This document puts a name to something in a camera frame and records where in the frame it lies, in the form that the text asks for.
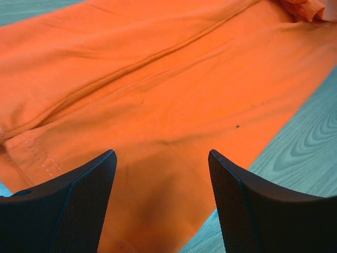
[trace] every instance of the orange shirt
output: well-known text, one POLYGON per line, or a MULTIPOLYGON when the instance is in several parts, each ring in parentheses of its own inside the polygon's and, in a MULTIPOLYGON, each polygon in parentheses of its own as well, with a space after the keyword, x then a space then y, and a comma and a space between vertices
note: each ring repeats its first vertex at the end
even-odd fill
POLYGON ((177 252, 215 208, 217 149, 247 168, 337 64, 337 26, 268 0, 90 0, 0 28, 0 181, 114 149, 99 252, 177 252))

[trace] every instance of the crumpled orange fabric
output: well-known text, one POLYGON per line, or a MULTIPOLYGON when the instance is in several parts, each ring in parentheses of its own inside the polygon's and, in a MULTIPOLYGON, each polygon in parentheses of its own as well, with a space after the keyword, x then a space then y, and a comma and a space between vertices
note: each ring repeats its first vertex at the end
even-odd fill
POLYGON ((284 7, 298 21, 313 21, 316 17, 322 21, 337 22, 336 0, 281 0, 284 7))
POLYGON ((99 252, 178 252, 337 64, 337 26, 270 0, 90 0, 0 28, 0 181, 118 157, 99 252))

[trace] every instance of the orange fabric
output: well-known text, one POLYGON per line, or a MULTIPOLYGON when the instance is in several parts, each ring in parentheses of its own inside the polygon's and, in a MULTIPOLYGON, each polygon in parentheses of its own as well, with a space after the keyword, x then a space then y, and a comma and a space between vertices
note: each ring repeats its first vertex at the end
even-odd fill
POLYGON ((298 20, 337 22, 336 0, 281 0, 285 8, 298 20))
POLYGON ((0 34, 0 180, 114 149, 102 253, 179 251, 215 208, 209 150, 247 168, 337 63, 335 24, 267 0, 91 0, 0 34))

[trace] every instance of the black plastic part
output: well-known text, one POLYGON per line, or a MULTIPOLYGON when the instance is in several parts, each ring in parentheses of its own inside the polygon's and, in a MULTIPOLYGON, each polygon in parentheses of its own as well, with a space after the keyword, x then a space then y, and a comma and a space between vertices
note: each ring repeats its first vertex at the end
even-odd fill
POLYGON ((97 252, 116 163, 108 150, 55 179, 0 197, 0 252, 97 252))
POLYGON ((337 253, 337 196, 278 186, 215 150, 209 167, 227 253, 337 253))

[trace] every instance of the garment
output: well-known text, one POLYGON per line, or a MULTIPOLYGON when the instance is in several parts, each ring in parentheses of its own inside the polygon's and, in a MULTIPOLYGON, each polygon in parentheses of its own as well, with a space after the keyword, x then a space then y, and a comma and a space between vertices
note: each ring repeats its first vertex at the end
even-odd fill
POLYGON ((337 63, 337 26, 278 1, 90 0, 0 28, 0 181, 118 157, 98 252, 177 252, 337 63))

